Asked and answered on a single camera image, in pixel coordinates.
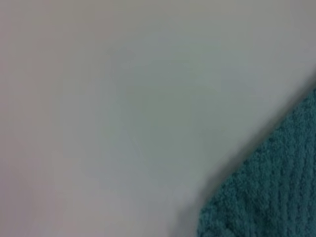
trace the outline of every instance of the white surface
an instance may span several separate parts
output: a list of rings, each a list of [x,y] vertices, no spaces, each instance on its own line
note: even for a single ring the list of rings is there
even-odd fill
[[[315,8],[2,0],[0,236],[194,236],[207,178],[312,72]]]

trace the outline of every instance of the towel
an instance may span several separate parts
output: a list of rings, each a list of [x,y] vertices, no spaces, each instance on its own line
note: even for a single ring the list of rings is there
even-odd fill
[[[202,208],[197,236],[316,236],[316,90]]]

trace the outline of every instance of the green fabric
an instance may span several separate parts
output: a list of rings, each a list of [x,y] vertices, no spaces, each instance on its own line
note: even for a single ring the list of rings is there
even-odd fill
[[[316,90],[200,212],[198,237],[316,237]]]

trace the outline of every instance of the teal towel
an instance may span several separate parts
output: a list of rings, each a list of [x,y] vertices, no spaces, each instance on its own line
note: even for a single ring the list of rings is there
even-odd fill
[[[200,212],[198,237],[316,237],[316,90]]]

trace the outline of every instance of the textured fabric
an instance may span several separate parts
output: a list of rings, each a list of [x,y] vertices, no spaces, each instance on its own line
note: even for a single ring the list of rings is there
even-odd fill
[[[316,90],[200,212],[198,237],[316,237]]]

